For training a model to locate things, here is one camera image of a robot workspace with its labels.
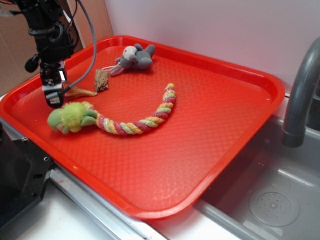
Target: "gray stuffed animal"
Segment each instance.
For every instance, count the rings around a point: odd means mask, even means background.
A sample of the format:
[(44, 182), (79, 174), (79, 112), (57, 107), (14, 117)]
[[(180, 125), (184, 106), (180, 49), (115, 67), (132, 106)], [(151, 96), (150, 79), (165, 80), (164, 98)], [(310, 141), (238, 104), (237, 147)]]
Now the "gray stuffed animal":
[(127, 46), (123, 50), (122, 56), (115, 60), (117, 65), (110, 70), (110, 75), (119, 75), (124, 70), (130, 69), (133, 66), (140, 70), (149, 68), (153, 63), (151, 58), (154, 55), (155, 50), (156, 47), (152, 44), (145, 49), (138, 43), (134, 46)]

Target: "dog toy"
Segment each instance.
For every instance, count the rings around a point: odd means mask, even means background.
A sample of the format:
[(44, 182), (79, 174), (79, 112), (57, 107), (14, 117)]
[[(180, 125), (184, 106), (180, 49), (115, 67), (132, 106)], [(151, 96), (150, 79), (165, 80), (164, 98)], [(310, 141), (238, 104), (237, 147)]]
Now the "dog toy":
[(76, 133), (84, 126), (96, 125), (100, 129), (115, 135), (135, 135), (148, 132), (158, 127), (169, 116), (176, 100), (175, 85), (166, 86), (160, 106), (155, 113), (145, 119), (134, 122), (113, 121), (97, 112), (92, 104), (87, 101), (66, 103), (62, 108), (53, 110), (47, 123), (63, 134)]
[(119, 75), (124, 70), (130, 69), (133, 66), (140, 70), (149, 68), (153, 63), (151, 58), (155, 50), (156, 47), (152, 44), (145, 49), (139, 43), (136, 43), (134, 46), (127, 46), (123, 50), (122, 56), (115, 60), (117, 65), (110, 70), (110, 75)]

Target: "brown dog treat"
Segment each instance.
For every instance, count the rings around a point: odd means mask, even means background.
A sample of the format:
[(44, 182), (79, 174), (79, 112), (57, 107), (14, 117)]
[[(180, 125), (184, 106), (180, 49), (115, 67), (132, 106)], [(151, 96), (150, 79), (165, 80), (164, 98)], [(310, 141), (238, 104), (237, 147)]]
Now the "brown dog treat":
[(101, 69), (95, 70), (94, 87), (97, 92), (108, 89), (109, 73)]
[[(69, 81), (65, 81), (63, 83), (63, 88), (66, 88), (70, 84), (71, 83)], [(71, 101), (80, 97), (93, 97), (93, 96), (96, 96), (97, 94), (98, 94), (97, 92), (93, 92), (93, 91), (89, 91), (83, 88), (73, 86), (72, 88), (70, 88), (69, 91), (67, 91), (64, 94), (64, 99), (67, 101)]]

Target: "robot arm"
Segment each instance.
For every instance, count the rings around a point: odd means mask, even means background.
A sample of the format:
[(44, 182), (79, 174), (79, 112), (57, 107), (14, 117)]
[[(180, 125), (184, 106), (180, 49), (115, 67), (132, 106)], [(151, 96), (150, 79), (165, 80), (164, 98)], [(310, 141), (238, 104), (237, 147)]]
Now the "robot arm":
[(68, 26), (59, 19), (64, 15), (57, 0), (9, 0), (16, 4), (29, 26), (28, 33), (34, 37), (37, 54), (25, 64), (25, 69), (34, 72), (40, 61), (40, 78), (47, 104), (52, 108), (64, 102), (63, 80), (66, 79), (64, 60), (74, 53), (73, 40)]

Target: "gray faucet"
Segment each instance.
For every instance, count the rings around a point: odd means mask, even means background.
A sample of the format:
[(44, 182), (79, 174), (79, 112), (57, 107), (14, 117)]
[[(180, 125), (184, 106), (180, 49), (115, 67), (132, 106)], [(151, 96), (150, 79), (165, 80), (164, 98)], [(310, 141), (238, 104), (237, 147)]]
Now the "gray faucet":
[(320, 37), (310, 46), (296, 75), (282, 126), (281, 141), (303, 144), (306, 126), (320, 130)]

